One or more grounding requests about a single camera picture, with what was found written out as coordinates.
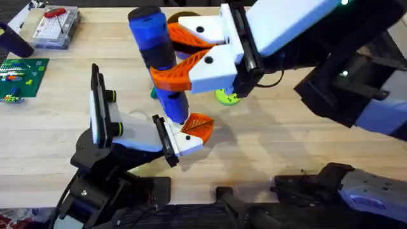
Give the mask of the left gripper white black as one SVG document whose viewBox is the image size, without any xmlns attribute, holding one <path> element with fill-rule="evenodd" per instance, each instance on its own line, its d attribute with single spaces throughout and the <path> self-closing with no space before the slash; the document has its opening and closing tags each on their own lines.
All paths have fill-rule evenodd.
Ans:
<svg viewBox="0 0 407 229">
<path fill-rule="evenodd" d="M 201 113 L 191 113 L 183 124 L 153 120 L 122 113 L 116 104 L 89 104 L 90 126 L 78 138 L 71 165 L 96 174 L 136 168 L 163 157 L 170 167 L 178 156 L 190 155 L 203 148 L 214 128 L 214 120 Z M 170 141 L 174 133 L 176 152 Z"/>
</svg>

